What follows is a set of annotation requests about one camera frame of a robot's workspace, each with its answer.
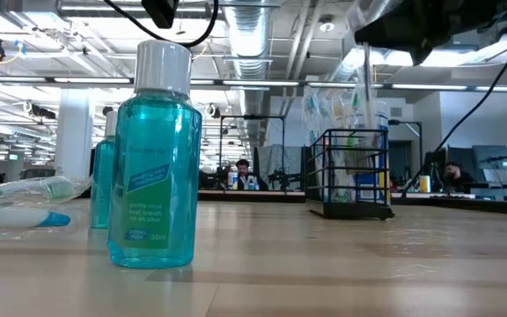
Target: bottle label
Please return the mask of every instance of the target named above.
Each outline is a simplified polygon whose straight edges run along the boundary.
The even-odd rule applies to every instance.
[[[143,133],[129,138],[127,143],[121,244],[124,247],[168,248],[173,137],[163,136],[160,143],[157,136]]]

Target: ceiling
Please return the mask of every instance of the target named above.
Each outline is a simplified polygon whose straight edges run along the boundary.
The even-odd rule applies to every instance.
[[[303,0],[259,2],[259,5],[270,7],[270,19],[268,20],[269,79],[287,79],[284,78],[285,70],[292,50],[294,33],[301,27],[298,25],[298,20],[304,2]],[[123,4],[123,1],[116,1],[116,3]],[[124,3],[135,6],[139,2],[124,1]],[[308,47],[309,56],[305,58],[300,69],[299,78],[301,79],[306,76],[324,77],[334,71],[343,59],[342,38],[346,32],[345,12],[352,3],[335,0],[322,3],[320,18],[324,16],[328,18],[334,28],[322,31],[320,30],[322,23],[316,25]],[[15,77],[133,77],[136,46],[139,42],[151,37],[125,18],[111,18],[115,15],[110,11],[85,10],[88,7],[104,5],[99,0],[63,1],[62,6],[64,5],[77,6],[80,9],[77,11],[54,11],[54,13],[50,13],[51,9],[48,9],[48,11],[44,11],[44,14],[35,11],[24,15],[0,12],[0,39],[4,40],[3,47],[6,54],[4,62],[0,63],[0,75]],[[179,12],[178,17],[180,18],[175,20],[171,30],[157,29],[148,18],[139,20],[153,32],[173,41],[192,41],[203,33],[209,23],[207,18],[197,16],[197,12],[200,13],[200,10],[196,8],[204,7],[204,3],[186,1],[180,3],[180,7],[187,8],[187,10]],[[304,26],[311,24],[313,10],[314,3],[312,3]],[[307,28],[301,37],[301,45],[306,40]],[[466,38],[461,36],[459,40],[478,40],[475,37],[472,37],[472,40],[463,40]],[[228,41],[228,24],[224,20],[224,14],[216,22],[210,37],[203,44],[192,48],[192,52],[194,56],[193,78],[235,77],[233,65],[235,62],[225,59],[225,57],[231,56],[231,47]],[[500,67],[499,65],[482,65],[454,69],[449,67],[377,65],[375,77],[378,82],[488,85]],[[507,85],[507,73],[500,84]],[[40,121],[40,118],[33,117],[26,111],[31,104],[44,107],[59,115],[60,90],[61,88],[56,86],[0,85],[0,122],[17,122],[17,124],[1,125],[0,138],[9,141],[14,137],[14,139],[29,142],[33,139],[40,139],[40,144],[45,144],[48,148],[48,154],[31,156],[31,159],[40,159],[41,162],[51,160],[53,157],[50,154],[54,149],[53,142],[56,132],[55,121],[45,120],[45,125],[21,125],[21,122]],[[281,94],[281,91],[272,89],[270,93]],[[380,91],[379,96],[411,100],[413,93],[411,91]],[[103,107],[118,107],[131,94],[132,90],[129,88],[92,88],[92,102],[96,107],[94,143],[97,143],[104,135],[105,117],[101,113]],[[241,114],[239,90],[193,90],[190,97],[194,107],[200,111],[204,111],[205,107],[213,104],[219,107],[223,114]],[[203,142],[206,146],[204,146],[202,160],[205,163],[212,163],[217,159],[218,150],[216,146],[207,144],[217,144],[220,121],[209,118],[207,115],[205,117],[203,124],[205,126],[203,132],[205,140]],[[235,138],[235,141],[231,141],[234,144],[224,146],[224,150],[231,153],[225,159],[233,160],[251,156],[247,140],[240,138],[244,132],[244,124],[237,120],[228,128],[228,136],[230,139]],[[12,146],[10,142],[6,142],[4,145],[1,145],[0,142],[0,148],[9,148],[10,146]]]

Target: ductwork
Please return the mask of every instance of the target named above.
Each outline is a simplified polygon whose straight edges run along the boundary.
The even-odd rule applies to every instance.
[[[237,57],[264,57],[267,54],[268,15],[267,8],[234,6],[224,8],[229,24],[228,40],[232,54]],[[234,62],[236,77],[239,79],[266,79],[268,64],[261,61]],[[240,92],[242,114],[267,115],[264,107],[264,91],[244,90]],[[246,122],[246,133],[251,146],[261,145],[259,121]]]
[[[351,5],[352,7],[349,8],[347,17],[358,19],[359,21],[357,22],[361,22],[360,27],[363,27],[385,15],[401,3],[402,0],[356,0]],[[348,30],[342,40],[343,60],[336,66],[334,72],[327,78],[327,81],[346,82],[356,71],[357,65],[354,63],[356,58],[349,58],[349,52],[356,46],[354,30],[350,27],[355,24],[354,21],[348,21]]]

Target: mouthwash bottle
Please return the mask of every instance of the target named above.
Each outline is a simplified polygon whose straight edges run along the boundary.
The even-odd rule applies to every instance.
[[[109,111],[107,113],[105,138],[95,147],[90,208],[92,214],[92,228],[107,228],[109,223],[116,119],[116,111]]]
[[[130,268],[170,268],[193,260],[201,114],[188,103],[191,53],[144,41],[136,96],[119,108],[108,249]]]

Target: toothbrush packaging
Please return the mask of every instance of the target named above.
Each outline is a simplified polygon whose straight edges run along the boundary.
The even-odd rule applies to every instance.
[[[49,232],[70,234],[86,229],[87,209],[66,202],[90,186],[91,178],[63,176],[0,184],[0,239],[23,239]]]

